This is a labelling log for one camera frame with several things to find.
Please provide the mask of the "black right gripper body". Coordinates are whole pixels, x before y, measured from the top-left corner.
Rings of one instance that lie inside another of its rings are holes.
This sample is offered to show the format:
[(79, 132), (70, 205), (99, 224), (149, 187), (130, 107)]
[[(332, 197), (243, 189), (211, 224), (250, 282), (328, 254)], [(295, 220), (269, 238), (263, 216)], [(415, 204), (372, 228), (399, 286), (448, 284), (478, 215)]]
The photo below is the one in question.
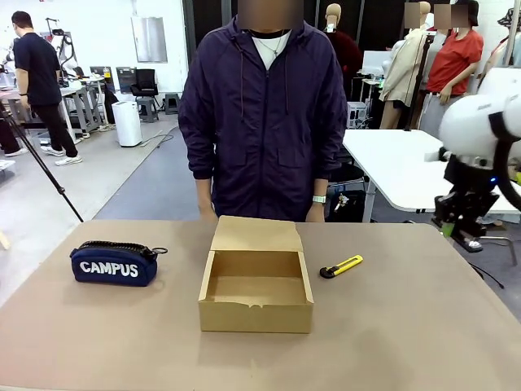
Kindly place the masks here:
[(476, 222), (483, 217), (499, 199), (494, 191), (470, 191), (453, 187), (448, 195), (435, 198), (434, 217), (443, 223), (460, 221)]

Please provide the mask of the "person right hand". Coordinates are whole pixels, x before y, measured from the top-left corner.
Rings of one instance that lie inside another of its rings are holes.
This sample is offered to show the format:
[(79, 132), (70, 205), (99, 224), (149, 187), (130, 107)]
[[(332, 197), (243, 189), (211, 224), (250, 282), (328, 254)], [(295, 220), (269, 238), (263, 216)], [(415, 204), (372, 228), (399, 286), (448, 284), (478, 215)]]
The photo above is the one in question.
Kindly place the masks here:
[(211, 200), (200, 200), (198, 202), (199, 215), (202, 220), (207, 222), (217, 222), (218, 216), (213, 208)]

